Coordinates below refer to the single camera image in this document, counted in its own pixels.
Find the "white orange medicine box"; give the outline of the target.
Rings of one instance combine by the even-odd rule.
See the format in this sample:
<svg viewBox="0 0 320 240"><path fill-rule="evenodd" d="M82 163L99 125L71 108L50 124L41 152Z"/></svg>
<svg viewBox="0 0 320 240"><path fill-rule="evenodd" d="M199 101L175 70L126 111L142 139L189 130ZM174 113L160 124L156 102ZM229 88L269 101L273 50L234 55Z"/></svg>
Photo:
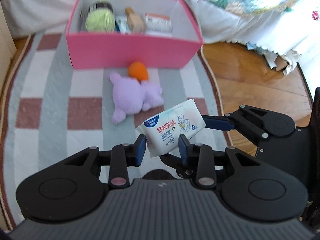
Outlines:
<svg viewBox="0 0 320 240"><path fill-rule="evenodd" d="M167 15L146 13L144 16L146 33L150 35L172 36L172 23Z"/></svg>

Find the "striped oval rug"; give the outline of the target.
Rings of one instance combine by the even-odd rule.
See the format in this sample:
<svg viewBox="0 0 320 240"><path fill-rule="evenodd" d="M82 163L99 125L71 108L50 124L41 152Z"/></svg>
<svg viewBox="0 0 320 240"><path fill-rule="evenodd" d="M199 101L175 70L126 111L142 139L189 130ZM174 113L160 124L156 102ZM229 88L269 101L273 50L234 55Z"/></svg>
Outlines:
<svg viewBox="0 0 320 240"><path fill-rule="evenodd" d="M112 123L109 69L74 70L62 31L29 38L9 75L1 108L1 205L8 228L23 220L15 192L37 171L89 146L109 150L134 142L146 119L188 99L202 114L222 113L219 89L202 54L182 69L150 69L164 105Z"/></svg>

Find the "wooden stamp bottle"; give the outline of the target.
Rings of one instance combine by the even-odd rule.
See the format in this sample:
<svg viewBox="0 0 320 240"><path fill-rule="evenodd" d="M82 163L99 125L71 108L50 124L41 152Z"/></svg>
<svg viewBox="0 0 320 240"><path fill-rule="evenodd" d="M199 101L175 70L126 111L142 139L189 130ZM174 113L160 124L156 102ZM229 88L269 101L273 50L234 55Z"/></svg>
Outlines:
<svg viewBox="0 0 320 240"><path fill-rule="evenodd" d="M146 31L145 21L131 7L125 8L125 14L127 15L127 25L132 33L144 33Z"/></svg>

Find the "white wet wipes pack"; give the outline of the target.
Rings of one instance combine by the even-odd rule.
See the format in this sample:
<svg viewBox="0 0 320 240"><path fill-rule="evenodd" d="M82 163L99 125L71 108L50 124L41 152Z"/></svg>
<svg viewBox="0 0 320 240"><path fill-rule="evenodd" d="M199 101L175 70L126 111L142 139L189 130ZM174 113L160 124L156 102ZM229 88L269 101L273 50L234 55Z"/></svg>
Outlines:
<svg viewBox="0 0 320 240"><path fill-rule="evenodd" d="M206 126L193 99L189 99L142 122L137 131L144 134L150 156L167 154L178 147L178 137L192 138Z"/></svg>

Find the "pink cardboard box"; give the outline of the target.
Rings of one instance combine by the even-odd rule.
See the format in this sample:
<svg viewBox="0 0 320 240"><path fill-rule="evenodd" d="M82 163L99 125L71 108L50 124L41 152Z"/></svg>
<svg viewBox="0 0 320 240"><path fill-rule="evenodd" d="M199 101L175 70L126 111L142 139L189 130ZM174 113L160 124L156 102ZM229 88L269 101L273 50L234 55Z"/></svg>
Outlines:
<svg viewBox="0 0 320 240"><path fill-rule="evenodd" d="M170 35L88 32L85 18L97 1L111 3L117 16L123 16L127 7L140 15L167 15L173 30ZM135 61L152 68L182 68L203 45L199 24L184 0L77 0L66 40L75 69L127 67Z"/></svg>

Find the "blue white tissue pack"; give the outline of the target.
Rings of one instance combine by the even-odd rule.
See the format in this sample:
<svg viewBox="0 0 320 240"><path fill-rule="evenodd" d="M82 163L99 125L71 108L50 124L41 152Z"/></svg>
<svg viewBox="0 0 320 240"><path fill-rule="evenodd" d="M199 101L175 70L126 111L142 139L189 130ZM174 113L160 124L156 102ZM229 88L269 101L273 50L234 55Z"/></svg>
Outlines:
<svg viewBox="0 0 320 240"><path fill-rule="evenodd" d="M126 16L116 16L115 20L116 20L117 30L121 34L130 34L131 33L129 26L127 25L127 17Z"/></svg>

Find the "green yarn ball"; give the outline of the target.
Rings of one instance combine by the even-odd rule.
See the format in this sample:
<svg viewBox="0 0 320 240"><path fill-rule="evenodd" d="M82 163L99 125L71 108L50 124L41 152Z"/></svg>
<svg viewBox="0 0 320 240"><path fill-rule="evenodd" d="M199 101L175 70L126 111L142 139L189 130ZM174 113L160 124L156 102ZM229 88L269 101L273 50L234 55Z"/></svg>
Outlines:
<svg viewBox="0 0 320 240"><path fill-rule="evenodd" d="M85 28L90 32L114 32L116 20L111 3L100 1L92 4L88 9Z"/></svg>

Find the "torn paper scraps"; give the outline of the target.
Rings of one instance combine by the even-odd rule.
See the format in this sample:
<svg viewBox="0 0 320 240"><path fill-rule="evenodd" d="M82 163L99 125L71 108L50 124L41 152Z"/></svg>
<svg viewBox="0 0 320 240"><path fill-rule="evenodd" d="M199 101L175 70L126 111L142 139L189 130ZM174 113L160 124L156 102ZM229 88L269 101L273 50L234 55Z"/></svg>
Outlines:
<svg viewBox="0 0 320 240"><path fill-rule="evenodd" d="M279 55L250 42L246 43L246 47L248 50L254 50L259 55L262 55L270 69L282 72L285 76L289 75L296 68L300 57L294 50L290 50L285 55Z"/></svg>

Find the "orange makeup sponge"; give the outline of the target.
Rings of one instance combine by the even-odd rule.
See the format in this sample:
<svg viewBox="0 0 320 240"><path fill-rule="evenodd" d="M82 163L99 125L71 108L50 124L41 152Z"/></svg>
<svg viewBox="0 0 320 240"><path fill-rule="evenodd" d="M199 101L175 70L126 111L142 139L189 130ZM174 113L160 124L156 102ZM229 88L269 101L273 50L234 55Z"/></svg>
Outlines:
<svg viewBox="0 0 320 240"><path fill-rule="evenodd" d="M139 82L149 80L148 70L140 61L131 63L128 67L127 73L129 77L135 78Z"/></svg>

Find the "purple plush toy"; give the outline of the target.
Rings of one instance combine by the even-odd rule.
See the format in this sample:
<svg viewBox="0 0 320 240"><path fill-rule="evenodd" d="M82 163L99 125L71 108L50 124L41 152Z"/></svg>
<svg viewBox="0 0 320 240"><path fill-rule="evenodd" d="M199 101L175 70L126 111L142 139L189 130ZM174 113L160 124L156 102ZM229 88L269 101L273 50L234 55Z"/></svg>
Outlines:
<svg viewBox="0 0 320 240"><path fill-rule="evenodd" d="M146 112L164 104L160 85L149 81L140 82L116 72L112 72L109 78L113 85L114 124L123 122L128 115Z"/></svg>

